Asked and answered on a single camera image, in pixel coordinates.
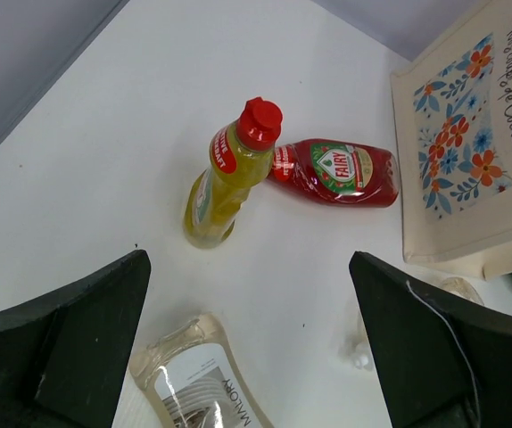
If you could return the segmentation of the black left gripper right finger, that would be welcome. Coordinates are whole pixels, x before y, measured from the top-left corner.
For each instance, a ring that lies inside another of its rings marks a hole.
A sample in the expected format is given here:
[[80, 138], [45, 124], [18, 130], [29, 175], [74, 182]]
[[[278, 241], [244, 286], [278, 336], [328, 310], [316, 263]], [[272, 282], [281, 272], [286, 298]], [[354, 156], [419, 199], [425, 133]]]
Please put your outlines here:
[[363, 251], [349, 264], [394, 427], [512, 427], [512, 316]]

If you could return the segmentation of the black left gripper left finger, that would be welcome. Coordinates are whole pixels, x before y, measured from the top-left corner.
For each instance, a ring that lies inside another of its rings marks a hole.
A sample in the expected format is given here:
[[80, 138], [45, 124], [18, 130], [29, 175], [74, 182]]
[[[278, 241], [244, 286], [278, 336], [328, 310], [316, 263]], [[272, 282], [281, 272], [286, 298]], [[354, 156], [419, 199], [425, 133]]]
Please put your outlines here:
[[134, 250], [0, 311], [0, 427], [110, 427], [151, 274]]

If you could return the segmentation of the clear Malory soap bottle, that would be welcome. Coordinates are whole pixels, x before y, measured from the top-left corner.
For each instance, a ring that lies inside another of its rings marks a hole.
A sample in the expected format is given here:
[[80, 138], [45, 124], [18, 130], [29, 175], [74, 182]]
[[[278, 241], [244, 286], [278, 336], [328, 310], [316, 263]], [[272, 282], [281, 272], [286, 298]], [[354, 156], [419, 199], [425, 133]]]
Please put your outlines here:
[[270, 427], [210, 313], [134, 353], [128, 371], [163, 427]]

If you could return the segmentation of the red Fairy dish soap bottle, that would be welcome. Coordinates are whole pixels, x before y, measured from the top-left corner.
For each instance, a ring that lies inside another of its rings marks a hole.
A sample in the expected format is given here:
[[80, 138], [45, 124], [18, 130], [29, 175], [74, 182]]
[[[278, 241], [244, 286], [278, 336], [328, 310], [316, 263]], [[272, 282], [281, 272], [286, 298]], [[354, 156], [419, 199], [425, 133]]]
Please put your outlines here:
[[278, 146], [268, 181], [316, 203], [341, 207], [386, 208], [401, 188], [390, 151], [323, 138]]

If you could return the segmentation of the floral canvas tote bag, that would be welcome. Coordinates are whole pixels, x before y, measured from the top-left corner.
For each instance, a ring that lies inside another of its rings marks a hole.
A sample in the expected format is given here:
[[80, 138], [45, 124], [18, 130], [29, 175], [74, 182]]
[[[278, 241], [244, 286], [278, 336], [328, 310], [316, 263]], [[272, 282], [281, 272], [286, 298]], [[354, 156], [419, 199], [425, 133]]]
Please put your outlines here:
[[409, 264], [512, 273], [512, 1], [482, 1], [391, 76]]

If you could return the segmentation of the yellow bottle red cap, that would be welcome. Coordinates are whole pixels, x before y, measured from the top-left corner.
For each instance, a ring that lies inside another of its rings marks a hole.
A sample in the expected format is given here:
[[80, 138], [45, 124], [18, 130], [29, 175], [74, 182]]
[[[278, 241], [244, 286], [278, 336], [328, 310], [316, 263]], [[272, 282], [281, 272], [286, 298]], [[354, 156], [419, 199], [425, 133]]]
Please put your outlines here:
[[193, 246], [215, 248], [230, 236], [251, 190], [271, 170], [282, 121], [279, 107], [256, 97], [212, 138], [211, 164], [195, 180], [183, 218]]

